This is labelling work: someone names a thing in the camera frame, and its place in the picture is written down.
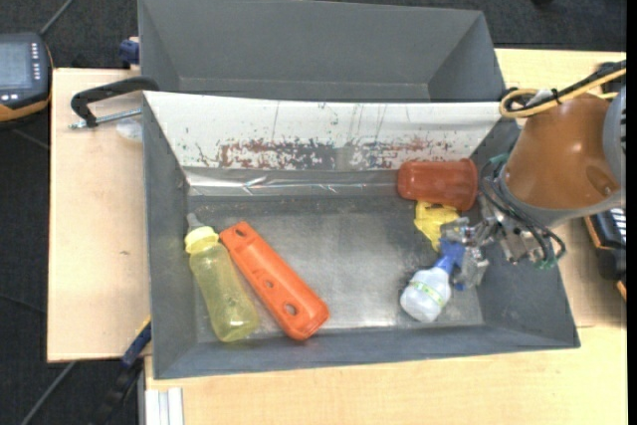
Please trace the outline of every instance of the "wooden table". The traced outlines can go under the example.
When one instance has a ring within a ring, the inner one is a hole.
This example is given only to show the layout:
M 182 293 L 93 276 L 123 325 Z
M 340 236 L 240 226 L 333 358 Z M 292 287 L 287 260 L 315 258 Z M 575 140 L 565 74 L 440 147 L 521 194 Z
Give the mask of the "wooden table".
M 508 87 L 561 88 L 621 53 L 497 50 Z M 141 145 L 115 125 L 70 130 L 71 96 L 137 71 L 53 79 L 49 361 L 119 357 L 149 314 Z M 97 115 L 139 95 L 96 104 Z M 186 424 L 627 423 L 626 307 L 580 220 L 559 229 L 582 347 L 469 358 L 155 380 L 183 388 Z

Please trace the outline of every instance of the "white bottle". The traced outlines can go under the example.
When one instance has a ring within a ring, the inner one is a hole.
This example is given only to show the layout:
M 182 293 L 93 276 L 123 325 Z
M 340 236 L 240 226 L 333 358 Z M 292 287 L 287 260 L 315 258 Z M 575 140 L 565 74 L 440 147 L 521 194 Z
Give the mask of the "white bottle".
M 440 240 L 442 257 L 433 268 L 416 272 L 400 297 L 400 305 L 416 320 L 433 322 L 451 298 L 449 276 L 462 264 L 465 247 Z

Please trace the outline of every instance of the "red object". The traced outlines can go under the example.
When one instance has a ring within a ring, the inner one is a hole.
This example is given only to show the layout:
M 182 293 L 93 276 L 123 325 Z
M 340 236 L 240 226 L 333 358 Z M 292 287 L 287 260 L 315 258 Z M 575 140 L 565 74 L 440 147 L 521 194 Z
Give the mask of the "red object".
M 398 170 L 398 193 L 410 200 L 471 209 L 478 193 L 478 169 L 469 158 L 459 161 L 407 161 Z
M 305 340 L 329 319 L 322 299 L 247 222 L 222 231 L 219 237 L 289 337 Z

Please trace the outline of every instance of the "orange object with holes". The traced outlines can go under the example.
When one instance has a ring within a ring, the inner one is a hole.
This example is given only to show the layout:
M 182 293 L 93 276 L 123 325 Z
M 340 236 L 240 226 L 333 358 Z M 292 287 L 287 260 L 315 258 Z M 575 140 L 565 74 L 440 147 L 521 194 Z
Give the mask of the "orange object with holes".
M 310 338 L 329 319 L 322 299 L 247 222 L 222 231 L 219 237 L 289 337 Z

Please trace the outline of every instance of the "small screen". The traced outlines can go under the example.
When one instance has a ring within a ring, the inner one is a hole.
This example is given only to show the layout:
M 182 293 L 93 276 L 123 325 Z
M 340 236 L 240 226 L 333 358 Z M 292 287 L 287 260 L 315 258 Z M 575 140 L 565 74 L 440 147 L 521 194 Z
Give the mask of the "small screen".
M 28 88 L 30 65 L 28 43 L 0 43 L 0 90 Z

